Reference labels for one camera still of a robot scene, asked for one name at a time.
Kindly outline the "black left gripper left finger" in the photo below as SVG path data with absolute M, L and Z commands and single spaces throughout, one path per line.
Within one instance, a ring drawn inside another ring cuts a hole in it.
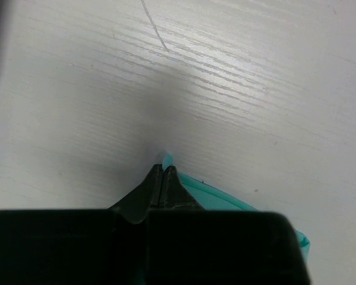
M 156 164 L 106 209 L 0 210 L 0 284 L 144 284 L 144 220 L 162 180 Z

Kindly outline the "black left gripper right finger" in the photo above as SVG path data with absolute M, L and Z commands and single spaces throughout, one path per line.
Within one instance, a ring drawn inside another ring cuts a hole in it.
M 173 166 L 145 219 L 147 284 L 310 284 L 297 235 L 281 214 L 205 210 Z

